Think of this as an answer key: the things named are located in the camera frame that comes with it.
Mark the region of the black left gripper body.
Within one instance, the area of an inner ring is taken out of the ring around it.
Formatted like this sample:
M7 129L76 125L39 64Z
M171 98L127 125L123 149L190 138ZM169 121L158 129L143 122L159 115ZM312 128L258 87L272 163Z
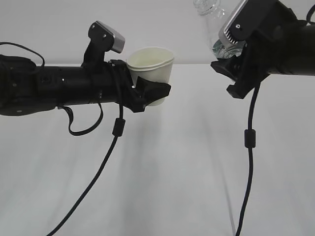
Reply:
M145 111L143 99L141 99L139 92L133 87L133 84L120 80L119 75L114 70L115 67L109 61L104 61L98 67L94 68L82 67L91 81L92 89L101 95L99 98L101 103L118 103L118 89L120 89L121 103L124 107L134 113Z

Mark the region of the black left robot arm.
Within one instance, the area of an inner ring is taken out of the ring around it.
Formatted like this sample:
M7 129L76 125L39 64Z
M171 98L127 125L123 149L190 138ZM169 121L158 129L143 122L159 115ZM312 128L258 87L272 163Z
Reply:
M125 127L124 108L140 113L169 95L166 82L143 77L134 84L123 60L105 61L107 48L90 43L80 66L36 65L18 56L0 57L0 113L18 117L53 109L63 109L73 123L73 105L116 103L119 116L113 135L120 137Z

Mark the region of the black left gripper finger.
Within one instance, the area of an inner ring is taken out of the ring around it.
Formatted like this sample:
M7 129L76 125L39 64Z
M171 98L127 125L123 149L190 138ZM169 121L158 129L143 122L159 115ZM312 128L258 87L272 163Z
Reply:
M138 76L135 89L139 92L141 99L143 99L144 107L147 107L158 100L166 98L170 94L171 85L149 81Z
M125 81L125 82L128 81L130 84L133 84L131 73L125 61L120 60L120 59L118 60L112 59L112 60L109 60L109 63L115 67L114 70L119 75L121 81Z

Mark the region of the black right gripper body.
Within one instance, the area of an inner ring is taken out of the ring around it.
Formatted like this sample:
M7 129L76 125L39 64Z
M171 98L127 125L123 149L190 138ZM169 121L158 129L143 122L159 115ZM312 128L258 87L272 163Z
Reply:
M242 74L261 82L272 74L310 75L310 20L299 20L279 0L245 42Z

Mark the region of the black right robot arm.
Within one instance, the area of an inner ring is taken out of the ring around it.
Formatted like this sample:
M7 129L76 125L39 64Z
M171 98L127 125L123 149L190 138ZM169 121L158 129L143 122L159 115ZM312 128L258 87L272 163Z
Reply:
M243 99L272 74L315 74L315 24L299 20L279 0L242 0L219 31L225 47L244 43L239 56L217 59L211 67L234 84L227 92Z

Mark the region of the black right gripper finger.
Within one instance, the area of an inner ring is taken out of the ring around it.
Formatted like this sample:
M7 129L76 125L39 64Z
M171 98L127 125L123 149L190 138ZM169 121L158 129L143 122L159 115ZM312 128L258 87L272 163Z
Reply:
M231 80L239 80L242 78L241 56L232 56L228 59L218 59L211 62L210 66L219 74L222 74Z
M236 99L244 99L252 89L261 83L260 78L251 73L238 76L227 74L226 76L234 82L233 85L227 87L226 91Z

